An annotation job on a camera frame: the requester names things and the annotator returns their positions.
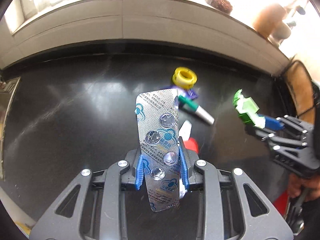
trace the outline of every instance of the person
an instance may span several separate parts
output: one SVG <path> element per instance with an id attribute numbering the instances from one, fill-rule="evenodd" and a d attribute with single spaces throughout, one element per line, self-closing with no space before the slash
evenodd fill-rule
<path id="1" fill-rule="evenodd" d="M 311 188 L 302 205 L 304 229 L 295 240 L 320 240 L 320 175 L 302 179 L 296 174 L 289 175 L 288 195 L 296 198 L 301 194 L 301 187 Z"/>

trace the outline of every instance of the white tiled wall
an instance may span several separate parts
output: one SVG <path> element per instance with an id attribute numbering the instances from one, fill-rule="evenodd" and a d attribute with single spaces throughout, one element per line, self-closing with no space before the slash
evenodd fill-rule
<path id="1" fill-rule="evenodd" d="M 185 0 L 84 0 L 32 21 L 14 36 L 0 22 L 3 65 L 57 46 L 91 40 L 169 41 L 218 52 L 271 74 L 288 58 L 255 31 Z"/>

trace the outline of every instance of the silver bolt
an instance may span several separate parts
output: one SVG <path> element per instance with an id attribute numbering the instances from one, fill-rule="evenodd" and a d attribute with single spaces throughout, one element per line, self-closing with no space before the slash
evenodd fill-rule
<path id="1" fill-rule="evenodd" d="M 207 163 L 204 160 L 197 160 L 197 165 L 200 167 L 205 166 Z"/>
<path id="2" fill-rule="evenodd" d="M 128 165 L 128 162 L 127 161 L 119 161 L 118 162 L 118 166 L 119 167 L 125 167 L 125 166 L 127 166 Z"/>
<path id="3" fill-rule="evenodd" d="M 243 174 L 243 170 L 241 170 L 240 168 L 235 168 L 233 169 L 233 173 L 240 176 Z"/>
<path id="4" fill-rule="evenodd" d="M 81 171 L 82 176 L 89 176 L 91 174 L 91 171 L 89 169 L 84 169 Z"/>

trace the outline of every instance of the roll of tape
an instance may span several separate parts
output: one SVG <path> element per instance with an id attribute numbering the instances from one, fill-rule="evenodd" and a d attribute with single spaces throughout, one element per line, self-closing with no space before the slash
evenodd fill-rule
<path id="1" fill-rule="evenodd" d="M 178 67 L 174 71 L 172 81 L 176 86 L 184 89 L 190 89 L 197 82 L 197 75 L 191 69 Z"/>

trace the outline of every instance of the silver blister pack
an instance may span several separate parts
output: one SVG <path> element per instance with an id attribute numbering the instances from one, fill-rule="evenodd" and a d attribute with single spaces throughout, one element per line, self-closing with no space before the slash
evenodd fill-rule
<path id="1" fill-rule="evenodd" d="M 136 112 L 150 206 L 165 210 L 179 202 L 178 90 L 138 95 Z"/>

